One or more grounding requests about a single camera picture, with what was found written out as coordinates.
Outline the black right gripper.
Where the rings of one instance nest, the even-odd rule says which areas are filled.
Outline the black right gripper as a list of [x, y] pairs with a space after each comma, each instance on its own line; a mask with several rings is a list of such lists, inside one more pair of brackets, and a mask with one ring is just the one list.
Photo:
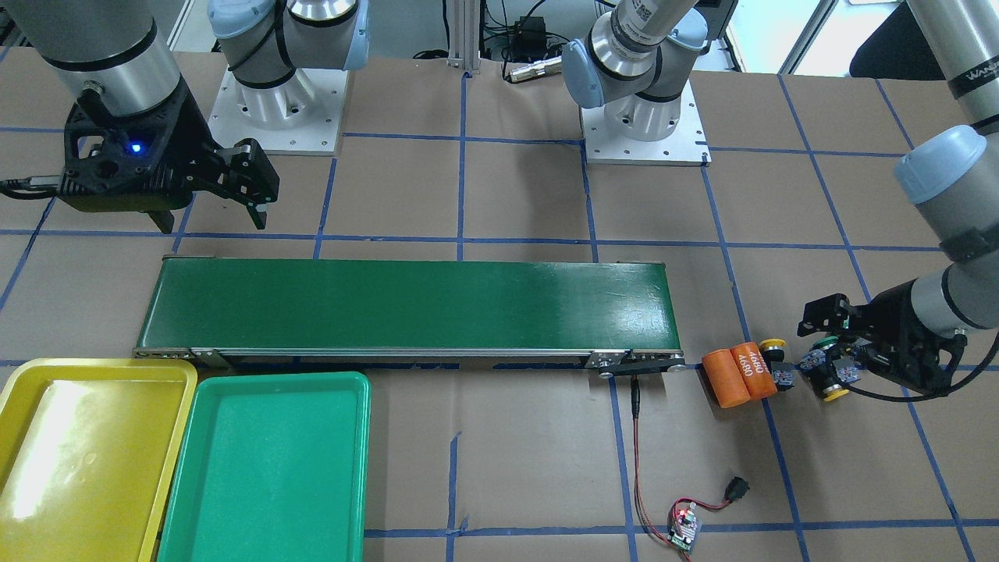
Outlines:
[[242, 205], [264, 230], [279, 198], [279, 174], [256, 139], [215, 150], [185, 79], [159, 105], [113, 116], [105, 96], [86, 86], [64, 128], [65, 164], [56, 197], [81, 212], [143, 212], [174, 232], [174, 210], [196, 190]]

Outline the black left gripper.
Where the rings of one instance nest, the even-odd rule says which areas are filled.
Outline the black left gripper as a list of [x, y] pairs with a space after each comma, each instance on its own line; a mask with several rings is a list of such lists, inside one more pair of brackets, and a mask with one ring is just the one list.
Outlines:
[[924, 397], [947, 396], [954, 392], [954, 370], [968, 337], [954, 329], [943, 336], [928, 329], [912, 303], [914, 285], [913, 280], [893, 287], [858, 307], [842, 293], [811, 301], [804, 306], [797, 336], [825, 333], [870, 341], [831, 347], [839, 383], [858, 382], [860, 371], [867, 371]]

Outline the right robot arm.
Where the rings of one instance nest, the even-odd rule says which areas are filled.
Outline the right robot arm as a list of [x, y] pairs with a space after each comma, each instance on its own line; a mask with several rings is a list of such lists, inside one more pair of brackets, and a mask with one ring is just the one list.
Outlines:
[[257, 229], [279, 198], [268, 157], [329, 152], [345, 88], [321, 75], [367, 64], [367, 1], [211, 1], [207, 14], [233, 80], [240, 139], [221, 144], [146, 1], [4, 1], [4, 10], [73, 96], [64, 164], [50, 176], [2, 181], [21, 200], [56, 198], [86, 213], [136, 212], [164, 234], [174, 212], [207, 191], [242, 206]]

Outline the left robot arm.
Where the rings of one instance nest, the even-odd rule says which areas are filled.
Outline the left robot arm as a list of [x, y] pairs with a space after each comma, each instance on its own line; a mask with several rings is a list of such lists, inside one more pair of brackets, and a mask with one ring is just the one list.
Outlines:
[[[799, 336], [825, 333], [831, 357], [911, 391], [910, 403], [959, 391], [995, 359], [958, 382], [971, 333], [997, 328], [997, 3], [912, 1], [915, 22], [968, 123], [903, 156], [894, 175], [936, 234], [949, 266], [854, 306], [835, 293], [804, 306]], [[563, 47], [574, 102], [602, 108], [639, 142], [670, 136], [707, 25], [692, 1], [620, 1]]]

